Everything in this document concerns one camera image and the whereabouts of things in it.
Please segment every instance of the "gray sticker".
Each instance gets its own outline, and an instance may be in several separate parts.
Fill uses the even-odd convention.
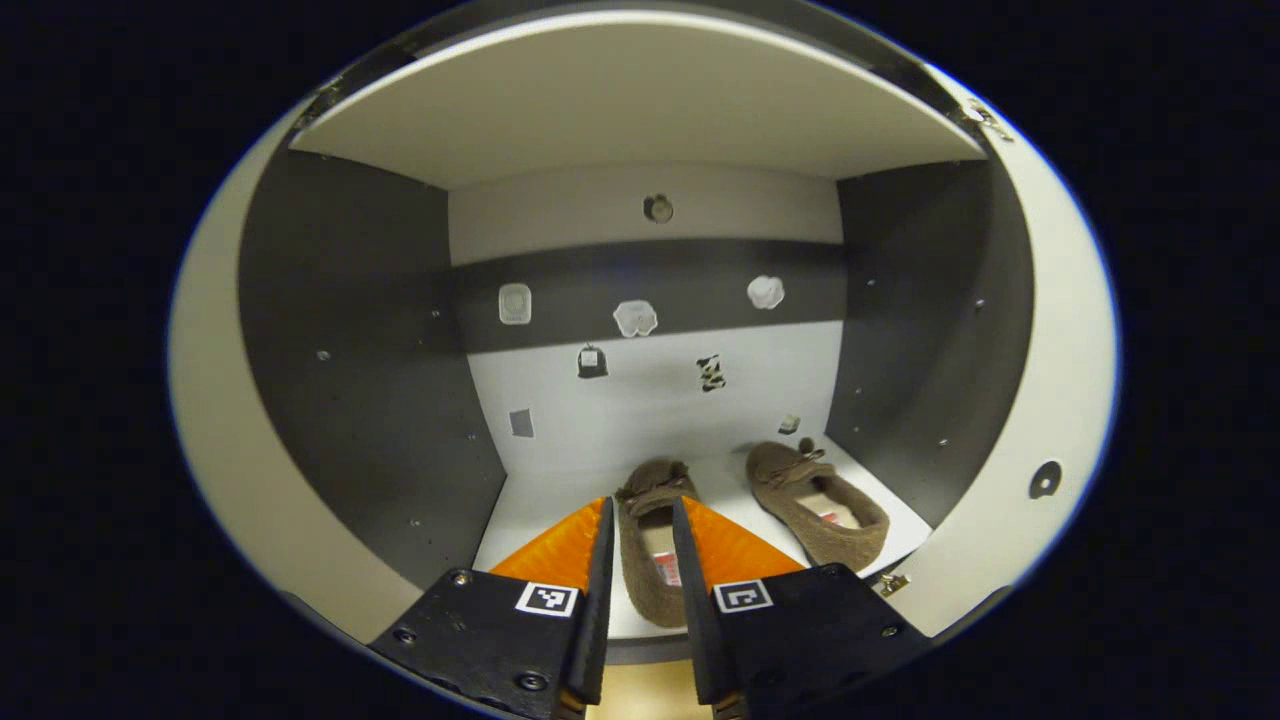
[[[762,580],[746,583],[724,583],[716,585],[716,603],[721,612],[745,612],[762,607],[773,607],[773,598],[769,591],[764,589]]]
[[[534,437],[534,418],[529,409],[511,413],[511,434],[516,437]]]

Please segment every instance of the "shoe lace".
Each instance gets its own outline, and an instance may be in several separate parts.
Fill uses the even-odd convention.
[[[794,482],[792,478],[797,477],[799,473],[792,473],[792,470],[795,470],[796,468],[803,468],[805,465],[812,465],[818,460],[822,460],[822,457],[826,455],[827,455],[826,450],[820,448],[814,450],[813,452],[806,452],[800,457],[796,457],[794,461],[772,470],[769,473],[769,487],[777,489],[785,484],[788,484],[790,482]]]

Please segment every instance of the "shoe insole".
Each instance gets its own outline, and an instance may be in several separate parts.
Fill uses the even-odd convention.
[[[653,559],[658,574],[668,585],[680,584],[680,568],[676,564],[676,537],[672,530],[671,507],[659,507],[645,512],[639,520],[640,543]]]
[[[659,507],[640,518],[640,539],[645,551],[653,556],[663,552],[676,552],[676,536],[672,530],[671,507]]]
[[[861,528],[852,511],[847,506],[836,502],[829,495],[823,492],[817,480],[796,483],[786,489],[787,495],[795,498],[803,507],[814,515],[835,521],[841,528]]]

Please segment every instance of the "beige floor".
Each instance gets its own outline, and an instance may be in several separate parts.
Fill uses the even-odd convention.
[[[694,662],[605,665],[600,705],[586,720],[707,720],[712,708],[698,705]]]

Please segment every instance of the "bolt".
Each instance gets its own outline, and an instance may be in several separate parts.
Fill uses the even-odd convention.
[[[516,675],[516,684],[531,693],[536,693],[547,689],[547,678],[532,673],[521,673]]]

